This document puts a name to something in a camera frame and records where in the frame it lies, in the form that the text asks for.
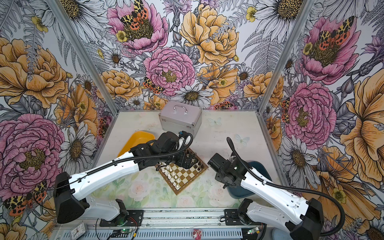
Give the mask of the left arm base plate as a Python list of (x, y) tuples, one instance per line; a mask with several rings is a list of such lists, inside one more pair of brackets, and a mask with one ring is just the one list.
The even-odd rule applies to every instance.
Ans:
[(101, 219), (100, 227), (140, 227), (143, 221), (144, 210), (127, 210), (120, 213), (111, 221)]

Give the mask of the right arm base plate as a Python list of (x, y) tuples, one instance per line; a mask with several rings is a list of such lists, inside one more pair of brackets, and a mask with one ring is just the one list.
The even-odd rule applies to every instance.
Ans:
[(251, 223), (245, 213), (237, 209), (224, 209), (226, 226), (246, 226)]

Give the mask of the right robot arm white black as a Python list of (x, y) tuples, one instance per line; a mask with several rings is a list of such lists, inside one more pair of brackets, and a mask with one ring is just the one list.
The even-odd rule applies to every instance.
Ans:
[(319, 201), (308, 201), (273, 187), (270, 180), (239, 159), (230, 161), (215, 154), (208, 165), (216, 172), (215, 179), (225, 187), (244, 188), (270, 204), (267, 207), (244, 199), (237, 210), (243, 224), (263, 223), (289, 233), (294, 240), (320, 238), (324, 215)]

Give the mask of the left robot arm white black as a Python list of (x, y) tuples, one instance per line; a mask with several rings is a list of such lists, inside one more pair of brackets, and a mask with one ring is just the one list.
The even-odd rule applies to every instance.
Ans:
[(54, 186), (58, 224), (67, 224), (80, 218), (98, 218), (114, 226), (124, 225), (129, 213), (122, 200), (97, 201), (91, 199), (91, 194), (117, 179), (149, 167), (159, 170), (175, 164), (184, 169), (191, 168), (193, 162), (187, 156), (187, 151), (193, 140), (193, 135), (185, 131), (178, 135), (165, 132), (158, 139), (138, 144), (99, 167), (73, 175), (67, 172), (59, 174)]

